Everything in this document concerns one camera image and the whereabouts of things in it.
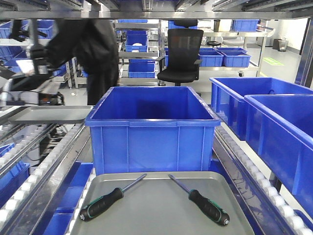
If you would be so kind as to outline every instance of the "black jacket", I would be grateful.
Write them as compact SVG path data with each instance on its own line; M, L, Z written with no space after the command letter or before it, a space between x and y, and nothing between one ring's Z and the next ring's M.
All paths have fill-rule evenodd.
M109 20L81 19L58 22L59 32L46 46L48 62L58 68L73 56L89 74L118 74L116 37Z

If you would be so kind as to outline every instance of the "chair armrest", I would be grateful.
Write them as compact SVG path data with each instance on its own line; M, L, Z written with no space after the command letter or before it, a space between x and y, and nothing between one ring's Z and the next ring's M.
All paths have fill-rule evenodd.
M160 56L156 59L156 61L161 61L161 60L164 60L165 59L165 56Z
M194 65L199 65L199 64L201 64L201 62L202 62L202 60L196 60L196 61L194 62Z

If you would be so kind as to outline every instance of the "screwdriver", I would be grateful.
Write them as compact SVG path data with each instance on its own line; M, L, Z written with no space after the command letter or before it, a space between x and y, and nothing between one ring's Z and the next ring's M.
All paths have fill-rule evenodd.
M97 199L90 202L87 206L83 207L79 212L79 217L83 221L89 221L95 218L96 216L105 212L114 202L124 197L124 192L129 190L132 186L137 184L140 180L146 177L147 174L143 174L131 184L127 185L124 188L115 188L109 194L98 197Z
M189 194L189 200L193 201L207 217L222 226L225 226L229 223L229 215L214 201L203 197L196 189L189 190L173 175L169 174L168 176Z

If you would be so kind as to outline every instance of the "black office chair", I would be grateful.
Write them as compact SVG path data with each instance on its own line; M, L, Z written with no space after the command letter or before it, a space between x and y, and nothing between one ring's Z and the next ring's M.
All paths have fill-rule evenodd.
M197 20L174 21L178 26L195 26ZM198 29L175 28L168 30L168 67L164 68L165 57L156 60L159 63L157 78L165 82L181 83L193 82L199 79L198 53L201 46L203 31Z

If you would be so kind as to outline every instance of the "screwdriver shaft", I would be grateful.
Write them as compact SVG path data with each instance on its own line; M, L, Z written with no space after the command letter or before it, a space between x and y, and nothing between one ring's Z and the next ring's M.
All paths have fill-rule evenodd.
M190 189L187 188L181 181L176 179L173 175L169 174L168 175L176 184L178 184L183 190L185 190L188 194L190 193Z
M135 184L137 184L140 180L142 180L143 178L146 177L147 174L143 174L142 176L140 176L139 178L137 178L134 182L132 182L131 184L127 185L126 187L124 187L122 189L122 192L126 192L127 190L129 190L132 186L134 186Z

